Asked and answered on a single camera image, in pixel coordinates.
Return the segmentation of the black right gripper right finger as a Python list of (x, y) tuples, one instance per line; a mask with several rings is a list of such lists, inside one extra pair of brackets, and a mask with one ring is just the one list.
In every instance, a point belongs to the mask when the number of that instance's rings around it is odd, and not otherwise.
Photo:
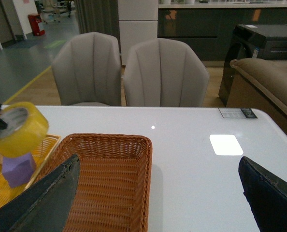
[(243, 156), (239, 177), (261, 232), (287, 232), (287, 182)]

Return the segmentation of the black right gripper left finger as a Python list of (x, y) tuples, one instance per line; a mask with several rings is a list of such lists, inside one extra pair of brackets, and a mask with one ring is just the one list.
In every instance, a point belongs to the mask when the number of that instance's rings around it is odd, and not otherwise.
[(0, 208), (0, 232), (61, 232), (73, 204), (80, 160), (72, 155)]

